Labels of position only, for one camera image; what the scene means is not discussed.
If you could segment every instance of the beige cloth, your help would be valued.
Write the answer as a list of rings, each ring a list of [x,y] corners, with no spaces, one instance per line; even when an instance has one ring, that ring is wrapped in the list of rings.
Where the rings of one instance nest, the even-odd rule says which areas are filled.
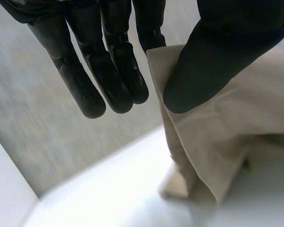
[[[256,147],[255,135],[284,133],[284,53],[266,53],[207,103],[174,114],[162,92],[182,48],[147,51],[167,142],[187,193],[202,196],[207,188],[220,202]]]

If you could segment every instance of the robotic hand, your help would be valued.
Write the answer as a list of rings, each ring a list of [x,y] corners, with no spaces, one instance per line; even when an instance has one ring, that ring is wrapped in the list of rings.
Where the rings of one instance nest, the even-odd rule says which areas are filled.
[[[28,24],[86,117],[102,116],[106,105],[77,57],[66,21],[116,113],[126,113],[133,103],[147,100],[148,88],[127,35],[131,0],[0,0],[0,4],[18,22]],[[133,5],[143,50],[166,46],[160,32],[165,0],[133,0]]]
[[[211,99],[284,38],[284,0],[197,0],[201,20],[163,93],[185,113]]]

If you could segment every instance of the black finger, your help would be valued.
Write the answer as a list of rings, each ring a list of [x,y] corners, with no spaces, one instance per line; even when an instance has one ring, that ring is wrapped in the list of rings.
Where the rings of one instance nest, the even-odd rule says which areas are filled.
[[[101,0],[99,3],[104,36],[113,62],[130,90],[133,102],[144,103],[148,99],[149,91],[127,35],[131,0]]]
[[[133,0],[139,42],[146,52],[166,46],[161,33],[166,0]]]
[[[130,111],[132,96],[123,83],[102,41],[101,16],[97,2],[67,13],[84,59],[111,108],[119,114]]]
[[[202,105],[283,38],[284,24],[269,32],[236,35],[210,31],[200,20],[165,86],[165,106],[182,114]]]
[[[49,53],[83,114],[88,118],[103,115],[105,102],[80,64],[65,17],[55,15],[28,26]]]

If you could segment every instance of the fabric fold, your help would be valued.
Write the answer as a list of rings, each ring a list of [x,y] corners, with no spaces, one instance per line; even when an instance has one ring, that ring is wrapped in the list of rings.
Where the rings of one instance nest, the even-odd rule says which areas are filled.
[[[164,106],[162,94],[183,47],[147,51],[167,143],[187,191],[203,196],[201,182],[221,202],[243,162],[256,152],[257,135],[284,134],[284,53],[269,51],[210,101],[175,114]]]

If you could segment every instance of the gray surface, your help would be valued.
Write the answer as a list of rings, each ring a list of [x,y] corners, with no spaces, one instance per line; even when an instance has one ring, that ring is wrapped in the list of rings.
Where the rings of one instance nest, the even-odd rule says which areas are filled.
[[[168,0],[162,28],[167,44],[184,44],[198,20],[195,0]],[[130,113],[108,108],[89,120],[28,27],[0,6],[0,142],[37,195],[161,124],[134,15],[129,36],[150,98]],[[284,49],[284,41],[279,47]]]

